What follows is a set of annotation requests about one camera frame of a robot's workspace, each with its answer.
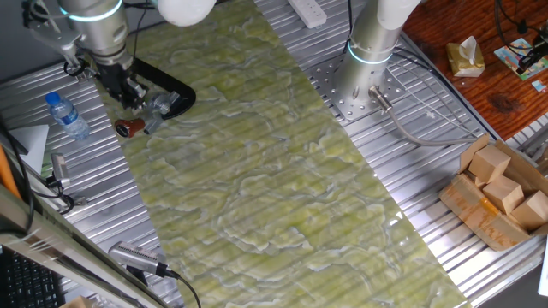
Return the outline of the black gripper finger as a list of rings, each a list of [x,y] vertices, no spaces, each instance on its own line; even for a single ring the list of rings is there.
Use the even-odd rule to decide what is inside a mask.
[[[123,92],[119,101],[124,109],[137,110],[140,107],[140,97],[137,94]]]
[[[134,95],[134,106],[141,107],[144,104],[144,98],[147,94],[148,88],[141,85],[141,83],[131,80],[130,81],[130,90]]]

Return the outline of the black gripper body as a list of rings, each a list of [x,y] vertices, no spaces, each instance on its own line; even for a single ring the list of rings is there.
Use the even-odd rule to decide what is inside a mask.
[[[135,90],[129,81],[134,81],[132,68],[124,68],[121,64],[97,64],[98,80],[104,89],[117,101],[134,101],[137,98]]]

